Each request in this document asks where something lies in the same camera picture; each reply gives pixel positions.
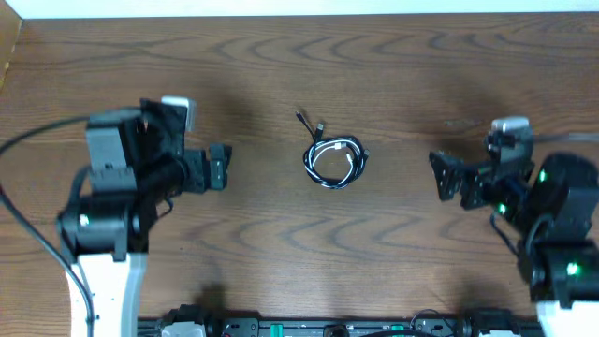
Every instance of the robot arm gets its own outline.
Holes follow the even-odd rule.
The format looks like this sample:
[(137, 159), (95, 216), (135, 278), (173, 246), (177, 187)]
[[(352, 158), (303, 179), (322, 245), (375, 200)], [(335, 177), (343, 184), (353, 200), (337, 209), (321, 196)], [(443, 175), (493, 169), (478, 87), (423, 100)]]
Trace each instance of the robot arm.
[(493, 122), (485, 143), (490, 160), (473, 165), (430, 154), (439, 198), (460, 193), (465, 210), (491, 205), (522, 237), (518, 268), (546, 336), (587, 335), (583, 322), (599, 317), (599, 251), (586, 239), (599, 202), (597, 167), (552, 154), (528, 185), (533, 131), (521, 117)]
[[(91, 169), (90, 196), (80, 197), (84, 174), (58, 216), (61, 253), (92, 296), (95, 336), (137, 336), (139, 294), (148, 255), (148, 235), (156, 205), (182, 192), (203, 193), (226, 186), (230, 148), (184, 149), (195, 103), (164, 97), (141, 100), (140, 108), (112, 111), (90, 119), (86, 138)], [(67, 277), (71, 336), (86, 336), (83, 297)]]

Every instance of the table surface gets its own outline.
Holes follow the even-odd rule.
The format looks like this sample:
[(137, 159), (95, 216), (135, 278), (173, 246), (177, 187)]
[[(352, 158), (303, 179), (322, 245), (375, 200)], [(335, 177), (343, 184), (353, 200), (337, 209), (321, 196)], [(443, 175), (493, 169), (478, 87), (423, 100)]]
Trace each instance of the table surface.
[[(529, 117), (536, 134), (597, 131), (598, 92), (597, 14), (28, 21), (0, 135), (141, 97), (197, 101), (187, 146), (231, 145), (229, 187), (176, 198), (154, 227), (143, 316), (181, 303), (290, 317), (533, 315), (491, 209), (441, 203), (428, 153), (481, 160), (490, 122), (506, 115)], [(306, 175), (297, 107), (325, 121), (326, 136), (352, 134), (370, 150), (348, 188)], [(584, 144), (539, 145), (534, 159), (556, 150), (597, 159)], [(11, 150), (0, 176), (57, 243), (53, 219), (88, 161), (77, 125)], [(332, 154), (322, 169), (346, 165)], [(64, 273), (4, 209), (0, 263), (0, 335), (65, 335)]]

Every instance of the black cable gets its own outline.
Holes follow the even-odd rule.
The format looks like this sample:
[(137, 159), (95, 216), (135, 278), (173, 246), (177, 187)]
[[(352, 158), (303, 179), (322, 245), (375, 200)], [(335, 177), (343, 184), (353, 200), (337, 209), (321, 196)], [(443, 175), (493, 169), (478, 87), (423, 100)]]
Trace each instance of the black cable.
[(536, 232), (541, 227), (541, 224), (546, 223), (546, 222), (547, 223), (553, 222), (553, 216), (549, 213), (541, 214), (541, 216), (539, 216), (536, 219), (536, 221), (534, 222), (534, 224), (531, 226), (531, 231), (528, 232), (528, 236), (526, 237), (526, 243), (524, 245), (527, 255), (531, 254), (531, 247), (533, 245), (533, 240), (534, 240), (534, 237), (536, 236)]
[(73, 183), (71, 184), (71, 192), (68, 194), (69, 204), (75, 203), (77, 200), (79, 200), (83, 183), (85, 183), (85, 178), (87, 177), (90, 169), (91, 167), (88, 165), (84, 168), (80, 168), (77, 174), (75, 174), (75, 178), (73, 178)]
[[(434, 309), (422, 309), (419, 312), (417, 312), (414, 317), (412, 317), (412, 320), (410, 321), (410, 328), (411, 329), (415, 329), (416, 327), (414, 326), (414, 323), (416, 322), (416, 319), (418, 318), (419, 315), (424, 314), (426, 312), (431, 312), (434, 313), (436, 315), (441, 316), (441, 314), (439, 314), (438, 311), (434, 310)], [(443, 322), (447, 325), (447, 327), (451, 330), (451, 332), (456, 332), (456, 326), (453, 326), (451, 324), (449, 324), (449, 322), (447, 322), (447, 320), (444, 317), (441, 317), (441, 319), (443, 320)]]
[[(23, 139), (27, 139), (33, 137), (37, 134), (40, 134), (45, 131), (53, 130), (56, 128), (60, 128), (66, 125), (72, 125), (74, 123), (84, 122), (89, 120), (89, 116), (87, 117), (75, 117), (70, 119), (65, 119), (62, 121), (50, 123), (48, 125), (43, 125), (41, 127), (35, 128), (33, 130), (29, 130), (20, 134), (17, 137), (7, 140), (2, 146), (0, 146), (0, 156), (4, 154), (8, 149), (17, 144)], [(83, 301), (85, 302), (85, 308), (87, 310), (87, 335), (89, 337), (94, 336), (94, 306), (92, 305), (92, 295), (88, 291), (88, 289), (83, 285), (77, 274), (70, 268), (68, 262), (58, 253), (56, 248), (54, 248), (51, 243), (49, 243), (44, 236), (37, 231), (37, 229), (27, 221), (27, 219), (22, 215), (22, 213), (13, 205), (10, 198), (8, 198), (7, 194), (4, 192), (2, 188), (2, 184), (0, 183), (0, 199), (4, 203), (7, 210), (12, 214), (12, 216), (19, 222), (19, 224), (27, 231), (34, 239), (36, 239), (46, 251), (54, 257), (54, 259), (58, 262), (58, 264), (63, 267), (66, 274), (73, 280), (73, 283), (77, 286), (77, 289), (81, 293), (83, 297)]]
[(168, 205), (168, 210), (167, 210), (167, 211), (165, 211), (165, 212), (163, 212), (162, 214), (158, 215), (158, 219), (162, 219), (163, 217), (165, 217), (165, 216), (169, 215), (169, 214), (172, 212), (172, 209), (174, 209), (174, 208), (175, 208), (175, 203), (174, 203), (174, 202), (172, 202), (172, 199), (171, 199), (171, 198), (166, 198), (166, 199), (165, 199), (165, 202), (166, 202), (166, 203), (167, 203), (167, 205)]
[(566, 135), (540, 135), (534, 137), (535, 143), (553, 141), (599, 142), (599, 133), (571, 133)]
[(505, 245), (507, 246), (509, 251), (512, 252), (513, 255), (518, 256), (518, 250), (514, 246), (514, 243), (512, 243), (507, 237), (507, 235), (505, 235), (505, 233), (497, 227), (497, 224), (495, 223), (495, 212), (490, 215), (489, 221), (490, 225), (493, 227), (493, 229), (495, 229), (495, 232), (497, 232), (499, 237), (502, 238), (502, 240), (505, 242)]
[[(296, 116), (299, 121), (306, 126), (306, 129), (310, 132), (310, 136), (312, 136), (313, 144), (303, 154), (303, 164), (304, 167), (306, 167), (308, 176), (315, 183), (330, 189), (342, 189), (346, 188), (351, 182), (362, 175), (362, 172), (364, 172), (364, 169), (366, 168), (366, 160), (370, 153), (362, 147), (362, 144), (356, 137), (345, 136), (323, 139), (322, 134), (325, 128), (323, 124), (319, 124), (314, 132), (300, 112), (296, 111)], [(352, 153), (352, 155), (346, 154), (350, 169), (345, 178), (332, 179), (318, 174), (314, 168), (318, 157), (327, 150), (341, 150), (342, 148), (348, 148)]]

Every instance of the white wall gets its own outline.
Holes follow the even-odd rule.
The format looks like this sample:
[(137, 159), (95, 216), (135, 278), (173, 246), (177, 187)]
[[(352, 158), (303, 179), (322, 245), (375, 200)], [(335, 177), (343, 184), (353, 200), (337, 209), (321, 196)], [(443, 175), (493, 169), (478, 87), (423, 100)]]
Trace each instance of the white wall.
[(7, 0), (24, 19), (599, 11), (599, 0)]

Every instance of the green led light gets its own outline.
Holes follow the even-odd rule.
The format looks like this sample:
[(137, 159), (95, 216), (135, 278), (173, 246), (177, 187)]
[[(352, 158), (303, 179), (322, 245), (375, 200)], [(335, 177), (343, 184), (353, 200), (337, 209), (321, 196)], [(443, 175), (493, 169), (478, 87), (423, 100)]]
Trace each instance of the green led light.
[(79, 224), (82, 226), (87, 226), (90, 224), (90, 218), (87, 217), (87, 215), (85, 214), (80, 214), (79, 215)]
[(547, 179), (547, 174), (545, 173), (544, 169), (541, 169), (541, 171), (539, 172), (539, 182), (544, 182)]
[(505, 207), (503, 204), (499, 204), (499, 206), (497, 206), (497, 210), (499, 210), (499, 213), (503, 215), (505, 212), (507, 212), (507, 207)]
[(568, 266), (566, 267), (566, 272), (570, 276), (578, 275), (580, 273), (580, 267), (576, 263), (568, 263)]

